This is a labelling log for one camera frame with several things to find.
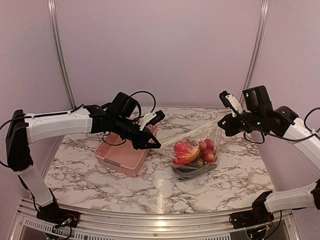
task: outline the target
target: pink wall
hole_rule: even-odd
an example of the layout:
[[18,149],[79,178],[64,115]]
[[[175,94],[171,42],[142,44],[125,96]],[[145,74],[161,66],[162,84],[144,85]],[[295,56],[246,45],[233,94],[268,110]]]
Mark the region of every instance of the pink wall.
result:
[[[320,1],[270,1],[262,50],[252,86],[265,85],[273,107],[288,106],[301,118],[320,106]],[[309,125],[319,127],[320,113]],[[258,146],[278,190],[315,182],[320,171],[291,144],[266,137]],[[302,240],[320,239],[320,211],[295,211]]]
[[[27,113],[69,108],[50,28],[47,1],[0,1],[0,123],[14,110]],[[0,132],[0,159],[6,162],[5,135]],[[42,169],[55,139],[31,146]],[[17,175],[0,166],[0,240],[8,234],[21,197],[26,193]]]
[[218,107],[222,90],[241,94],[261,1],[60,0],[56,9],[78,104],[149,90],[162,106]]

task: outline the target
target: red fruit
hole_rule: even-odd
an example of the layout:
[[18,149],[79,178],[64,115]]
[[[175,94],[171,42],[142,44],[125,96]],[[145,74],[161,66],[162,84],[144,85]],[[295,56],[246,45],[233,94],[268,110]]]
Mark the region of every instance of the red fruit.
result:
[[173,163],[176,165],[186,165],[196,160],[200,154],[200,148],[190,146],[187,142],[177,142],[174,145],[176,159]]
[[190,148],[190,144],[186,141],[178,141],[174,144],[174,151],[183,152]]
[[211,139],[208,138],[208,139],[205,139],[204,141],[206,143],[207,148],[212,148],[214,146],[214,143],[212,142]]
[[199,142],[199,148],[200,148],[201,151],[206,150],[206,148],[207,148],[207,143],[206,143],[205,141]]
[[207,162],[207,163],[212,163],[215,159],[215,156],[211,153],[211,154],[208,154],[204,157],[204,160]]
[[213,151],[211,150],[211,148],[209,148],[209,147],[206,150],[204,150],[202,153],[205,156],[208,155],[208,154],[214,154]]
[[210,147],[210,149],[212,150],[213,155],[216,155],[217,149],[214,146]]

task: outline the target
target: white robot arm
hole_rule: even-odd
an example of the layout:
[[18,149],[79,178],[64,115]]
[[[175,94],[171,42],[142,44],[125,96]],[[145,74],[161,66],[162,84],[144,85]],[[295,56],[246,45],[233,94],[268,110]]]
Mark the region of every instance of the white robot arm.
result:
[[[129,119],[136,107],[139,109],[139,116]],[[123,92],[103,106],[86,105],[71,111],[38,115],[16,110],[9,121],[11,123],[5,140],[6,167],[18,174],[23,186],[39,203],[37,218],[61,223],[72,214],[77,219],[78,212],[59,208],[53,193],[33,163],[29,144],[68,134],[113,132],[123,140],[130,140],[134,149],[157,149],[161,144],[146,126],[155,125],[164,117],[161,110],[141,116],[138,101]],[[72,227],[76,225],[76,221],[71,224]]]
[[[290,108],[282,106],[273,110],[264,86],[244,90],[243,95],[250,112],[244,112],[232,94],[226,91],[220,94],[225,107],[230,107],[232,111],[218,123],[219,127],[225,130],[226,136],[259,131],[264,135],[287,140],[320,170],[320,137],[316,132],[310,131]],[[264,192],[254,201],[252,210],[233,213],[230,222],[236,229],[249,227],[253,223],[259,224],[273,219],[274,212],[302,208],[320,210],[320,179],[300,188]]]

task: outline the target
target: marble table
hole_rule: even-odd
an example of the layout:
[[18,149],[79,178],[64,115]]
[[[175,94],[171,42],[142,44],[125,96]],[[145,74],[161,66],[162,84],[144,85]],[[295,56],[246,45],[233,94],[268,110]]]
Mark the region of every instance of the marble table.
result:
[[[228,109],[161,107],[162,144],[218,120]],[[45,177],[61,204],[88,209],[152,214],[204,213],[251,206],[274,185],[257,147],[243,139],[222,136],[218,168],[189,181],[178,182],[171,160],[161,150],[150,151],[137,177],[105,168],[93,152],[101,134],[64,137]]]

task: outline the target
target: clear plastic bag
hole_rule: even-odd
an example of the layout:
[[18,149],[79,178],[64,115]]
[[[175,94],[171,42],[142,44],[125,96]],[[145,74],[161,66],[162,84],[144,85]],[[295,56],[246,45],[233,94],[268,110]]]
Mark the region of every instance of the clear plastic bag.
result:
[[221,133],[218,121],[212,121],[161,147],[172,159],[171,169],[177,180],[191,180],[218,167]]

